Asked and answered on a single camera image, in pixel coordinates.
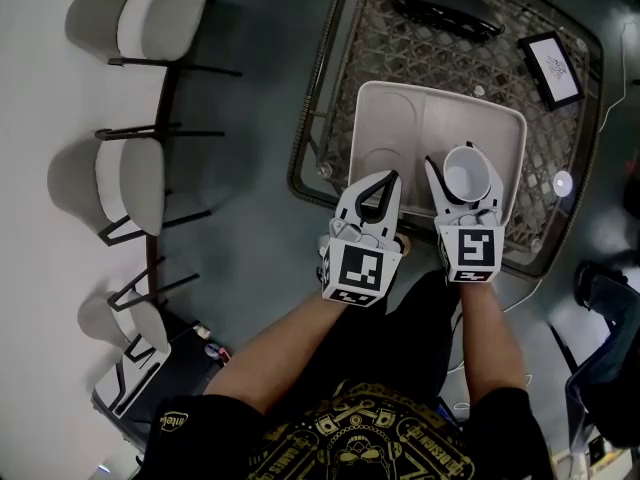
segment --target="cup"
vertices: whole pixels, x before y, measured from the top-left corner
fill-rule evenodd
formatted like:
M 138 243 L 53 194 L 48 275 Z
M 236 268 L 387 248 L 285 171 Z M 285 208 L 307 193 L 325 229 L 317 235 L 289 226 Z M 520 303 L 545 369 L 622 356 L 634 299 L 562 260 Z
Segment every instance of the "cup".
M 449 151 L 443 171 L 449 191 L 467 203 L 480 201 L 491 188 L 489 166 L 475 148 L 459 146 Z

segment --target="shirt sleeve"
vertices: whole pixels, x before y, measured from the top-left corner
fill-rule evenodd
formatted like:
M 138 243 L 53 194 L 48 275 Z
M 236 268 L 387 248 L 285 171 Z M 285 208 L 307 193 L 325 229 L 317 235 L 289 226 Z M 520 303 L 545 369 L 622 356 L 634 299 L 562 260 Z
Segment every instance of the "shirt sleeve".
M 225 478 L 246 475 L 252 446 L 265 417 L 220 395 L 176 397 L 158 407 L 137 479 Z
M 484 396 L 471 409 L 464 433 L 478 478 L 554 478 L 549 451 L 526 391 L 502 388 Z

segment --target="white paper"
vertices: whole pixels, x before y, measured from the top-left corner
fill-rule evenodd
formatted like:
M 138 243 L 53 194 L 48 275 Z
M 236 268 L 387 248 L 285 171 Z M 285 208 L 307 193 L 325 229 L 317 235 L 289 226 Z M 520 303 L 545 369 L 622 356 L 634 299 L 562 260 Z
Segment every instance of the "white paper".
M 567 59 L 562 55 L 555 39 L 545 39 L 531 43 L 530 46 L 549 84 L 553 99 L 560 101 L 578 94 L 578 87 L 571 76 Z

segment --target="black pants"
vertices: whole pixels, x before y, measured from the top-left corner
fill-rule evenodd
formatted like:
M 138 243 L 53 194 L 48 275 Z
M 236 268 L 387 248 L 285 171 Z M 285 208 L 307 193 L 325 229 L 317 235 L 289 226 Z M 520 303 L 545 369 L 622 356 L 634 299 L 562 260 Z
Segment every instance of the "black pants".
M 460 298 L 444 270 L 428 272 L 398 308 L 386 298 L 369 308 L 348 307 L 278 405 L 277 419 L 332 397 L 345 379 L 376 382 L 429 404 L 440 393 L 451 355 L 451 317 Z

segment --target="woven tabletop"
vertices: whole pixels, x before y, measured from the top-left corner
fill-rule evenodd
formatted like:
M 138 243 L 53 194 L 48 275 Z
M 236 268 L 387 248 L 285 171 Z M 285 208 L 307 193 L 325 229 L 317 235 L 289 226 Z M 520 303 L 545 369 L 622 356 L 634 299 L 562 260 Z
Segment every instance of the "woven tabletop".
M 567 208 L 563 209 L 566 202 L 563 204 L 553 190 L 554 176 L 560 170 L 573 175 L 581 140 L 595 143 L 597 137 L 583 129 L 585 113 L 597 113 L 593 102 L 599 99 L 587 90 L 593 86 L 593 59 L 587 43 L 593 45 L 593 40 L 579 28 L 565 27 L 567 20 L 549 12 L 548 6 L 542 12 L 531 0 L 483 1 L 498 13 L 504 32 L 480 43 L 409 21 L 394 10 L 390 0 L 357 0 L 338 76 L 323 113 L 316 161 L 319 172 L 336 190 L 346 186 L 358 90 L 371 80 L 452 91 L 518 110 L 527 121 L 527 142 L 505 234 L 505 254 L 510 250 L 537 253 L 547 240 L 556 213 L 567 213 Z M 587 93 L 587 98 L 555 111 L 549 111 L 541 100 L 517 48 L 518 39 L 550 31 L 558 33 Z M 594 126 L 594 119 L 597 121 L 591 116 L 589 127 Z M 592 156 L 592 149 L 584 147 L 582 156 L 585 151 Z M 582 181 L 576 180 L 576 191 Z M 570 212 L 579 202 L 575 194 L 571 199 Z M 563 223 L 565 228 L 568 225 L 569 221 Z M 550 247 L 556 247 L 559 234 L 558 230 L 553 232 Z

